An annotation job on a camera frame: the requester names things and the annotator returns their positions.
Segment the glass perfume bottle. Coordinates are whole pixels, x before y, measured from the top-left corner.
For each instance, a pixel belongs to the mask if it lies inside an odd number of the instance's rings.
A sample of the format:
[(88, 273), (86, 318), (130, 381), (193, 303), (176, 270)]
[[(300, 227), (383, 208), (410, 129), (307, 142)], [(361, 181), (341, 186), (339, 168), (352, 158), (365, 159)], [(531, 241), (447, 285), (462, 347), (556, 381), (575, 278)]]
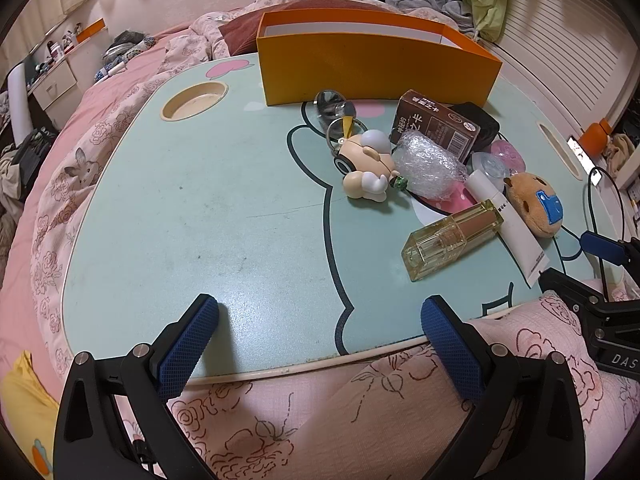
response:
[(411, 281), (426, 278), (495, 237), (503, 218), (490, 200), (412, 232), (401, 251)]

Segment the orange object by phone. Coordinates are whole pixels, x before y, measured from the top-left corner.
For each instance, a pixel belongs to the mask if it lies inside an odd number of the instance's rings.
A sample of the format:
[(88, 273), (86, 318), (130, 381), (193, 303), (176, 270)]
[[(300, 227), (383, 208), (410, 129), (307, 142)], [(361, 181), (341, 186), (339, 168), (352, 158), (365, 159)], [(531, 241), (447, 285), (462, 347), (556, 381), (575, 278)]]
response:
[(593, 122), (578, 139), (579, 145), (591, 158), (599, 157), (608, 145), (608, 137), (612, 127), (605, 118), (600, 122)]

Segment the bubble wrap bundle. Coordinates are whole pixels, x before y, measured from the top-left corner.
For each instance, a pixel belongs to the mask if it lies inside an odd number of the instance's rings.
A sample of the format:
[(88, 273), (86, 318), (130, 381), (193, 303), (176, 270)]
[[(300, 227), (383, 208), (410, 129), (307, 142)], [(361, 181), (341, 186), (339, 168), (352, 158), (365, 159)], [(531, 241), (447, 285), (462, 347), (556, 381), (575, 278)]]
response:
[(427, 200), (448, 200), (468, 175), (454, 154), (416, 130), (401, 135), (392, 159), (408, 190)]

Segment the dark red pillow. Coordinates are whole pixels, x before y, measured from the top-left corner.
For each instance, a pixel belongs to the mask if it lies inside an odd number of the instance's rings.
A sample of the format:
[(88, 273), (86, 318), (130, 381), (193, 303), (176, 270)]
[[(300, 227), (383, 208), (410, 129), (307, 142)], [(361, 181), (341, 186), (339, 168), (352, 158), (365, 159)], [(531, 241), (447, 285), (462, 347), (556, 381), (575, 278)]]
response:
[(256, 37), (261, 20), (261, 13), (250, 13), (219, 27), (231, 56), (257, 51)]

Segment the brown carton box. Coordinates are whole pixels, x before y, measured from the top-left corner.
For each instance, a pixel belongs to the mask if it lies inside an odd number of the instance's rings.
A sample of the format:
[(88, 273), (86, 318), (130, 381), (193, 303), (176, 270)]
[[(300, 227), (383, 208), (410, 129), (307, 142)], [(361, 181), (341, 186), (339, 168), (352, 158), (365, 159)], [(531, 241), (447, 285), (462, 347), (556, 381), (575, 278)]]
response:
[(465, 162), (480, 133), (480, 126), (448, 106), (408, 90), (398, 100), (390, 142), (398, 144), (407, 131), (422, 133), (459, 162)]

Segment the white drawer cabinet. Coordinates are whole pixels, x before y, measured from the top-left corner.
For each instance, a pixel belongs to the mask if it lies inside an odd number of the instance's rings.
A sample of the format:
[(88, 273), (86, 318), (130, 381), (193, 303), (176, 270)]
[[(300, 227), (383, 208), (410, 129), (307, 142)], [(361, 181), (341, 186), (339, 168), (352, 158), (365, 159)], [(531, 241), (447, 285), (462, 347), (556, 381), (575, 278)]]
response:
[(35, 97), (43, 110), (47, 110), (68, 92), (78, 89), (78, 81), (68, 62), (68, 56), (63, 55), (29, 87), (28, 94)]

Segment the white cosmetic tube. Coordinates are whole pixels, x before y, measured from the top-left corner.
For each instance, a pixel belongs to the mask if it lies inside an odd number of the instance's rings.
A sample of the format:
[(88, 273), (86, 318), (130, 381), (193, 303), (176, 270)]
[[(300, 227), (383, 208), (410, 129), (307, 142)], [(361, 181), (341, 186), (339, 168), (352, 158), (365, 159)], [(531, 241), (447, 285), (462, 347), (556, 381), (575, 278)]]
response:
[(525, 222), (482, 170), (474, 170), (465, 181), (465, 188), (477, 202), (490, 200), (502, 218), (499, 235), (514, 261), (532, 288), (550, 262), (546, 253), (529, 231)]

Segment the orange cardboard box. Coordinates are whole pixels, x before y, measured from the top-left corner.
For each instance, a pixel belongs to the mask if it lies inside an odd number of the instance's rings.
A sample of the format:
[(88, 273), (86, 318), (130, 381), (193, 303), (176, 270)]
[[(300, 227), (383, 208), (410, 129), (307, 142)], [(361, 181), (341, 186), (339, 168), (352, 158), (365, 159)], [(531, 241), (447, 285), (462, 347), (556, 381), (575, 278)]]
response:
[(482, 106), (502, 66), (445, 24), (372, 10), (269, 12), (256, 44), (269, 105), (331, 89), (350, 100), (397, 100), (416, 90), (444, 104)]

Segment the clear round container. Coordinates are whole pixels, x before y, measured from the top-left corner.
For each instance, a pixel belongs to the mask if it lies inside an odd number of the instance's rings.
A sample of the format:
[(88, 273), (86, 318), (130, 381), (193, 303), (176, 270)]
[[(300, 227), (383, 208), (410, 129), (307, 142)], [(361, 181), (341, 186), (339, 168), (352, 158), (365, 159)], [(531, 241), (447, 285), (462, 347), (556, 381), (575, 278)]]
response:
[(490, 180), (501, 181), (510, 176), (508, 167), (497, 156), (486, 152), (474, 152), (471, 155), (471, 168), (473, 171), (480, 170), (486, 174)]

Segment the black wallet pouch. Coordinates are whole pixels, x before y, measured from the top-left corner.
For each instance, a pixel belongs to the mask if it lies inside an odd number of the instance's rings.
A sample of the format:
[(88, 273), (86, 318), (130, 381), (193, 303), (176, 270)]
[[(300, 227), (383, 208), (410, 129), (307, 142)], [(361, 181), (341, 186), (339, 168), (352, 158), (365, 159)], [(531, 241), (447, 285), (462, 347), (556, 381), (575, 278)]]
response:
[(485, 112), (481, 107), (472, 102), (465, 102), (451, 105), (450, 108), (469, 122), (474, 122), (474, 124), (480, 128), (480, 132), (477, 133), (472, 145), (472, 152), (483, 151), (494, 142), (495, 137), (500, 131), (500, 125), (495, 118)]

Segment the brown bear plush keychain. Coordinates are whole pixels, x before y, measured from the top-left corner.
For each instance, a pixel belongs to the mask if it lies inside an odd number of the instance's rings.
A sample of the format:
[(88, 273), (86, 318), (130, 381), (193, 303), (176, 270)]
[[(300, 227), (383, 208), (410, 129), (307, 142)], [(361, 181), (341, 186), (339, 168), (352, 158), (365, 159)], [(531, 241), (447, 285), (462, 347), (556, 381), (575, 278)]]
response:
[(542, 177), (519, 172), (503, 179), (506, 198), (536, 237), (552, 238), (561, 229), (564, 211), (559, 196)]

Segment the beige cartoon figurine toy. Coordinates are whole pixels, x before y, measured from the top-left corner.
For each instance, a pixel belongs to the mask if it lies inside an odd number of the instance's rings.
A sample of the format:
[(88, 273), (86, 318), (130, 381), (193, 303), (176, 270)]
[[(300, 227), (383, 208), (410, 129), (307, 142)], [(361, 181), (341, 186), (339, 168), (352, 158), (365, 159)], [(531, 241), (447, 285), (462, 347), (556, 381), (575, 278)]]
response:
[(338, 140), (334, 162), (343, 174), (343, 191), (352, 200), (384, 203), (388, 188), (400, 176), (390, 139), (378, 129)]

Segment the white paper roll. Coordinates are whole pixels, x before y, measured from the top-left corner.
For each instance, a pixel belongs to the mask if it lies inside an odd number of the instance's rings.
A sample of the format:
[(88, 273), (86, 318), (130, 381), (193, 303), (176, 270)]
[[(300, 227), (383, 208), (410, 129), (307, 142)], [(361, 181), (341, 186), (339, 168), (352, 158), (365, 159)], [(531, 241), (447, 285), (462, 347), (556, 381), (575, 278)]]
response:
[(8, 78), (11, 126), (14, 144), (19, 148), (34, 128), (28, 107), (25, 65), (17, 64)]

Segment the yellow cloth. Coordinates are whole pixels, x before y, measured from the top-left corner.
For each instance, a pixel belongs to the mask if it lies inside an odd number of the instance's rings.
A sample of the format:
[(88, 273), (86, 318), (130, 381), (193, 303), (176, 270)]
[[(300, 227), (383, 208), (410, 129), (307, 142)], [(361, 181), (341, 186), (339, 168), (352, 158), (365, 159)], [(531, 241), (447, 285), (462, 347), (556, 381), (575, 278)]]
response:
[(23, 351), (1, 379), (1, 411), (17, 446), (43, 479), (53, 478), (58, 402), (47, 392)]

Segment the smartphone with lit screen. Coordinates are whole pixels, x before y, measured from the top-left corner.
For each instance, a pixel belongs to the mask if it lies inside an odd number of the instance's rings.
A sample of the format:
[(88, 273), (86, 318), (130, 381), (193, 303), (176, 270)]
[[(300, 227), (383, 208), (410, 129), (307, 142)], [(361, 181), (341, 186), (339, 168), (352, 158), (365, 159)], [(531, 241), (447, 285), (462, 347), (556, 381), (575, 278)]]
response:
[(567, 139), (567, 145), (578, 159), (580, 166), (584, 168), (585, 173), (589, 174), (591, 169), (594, 167), (594, 163), (590, 156), (585, 152), (574, 136), (570, 136)]

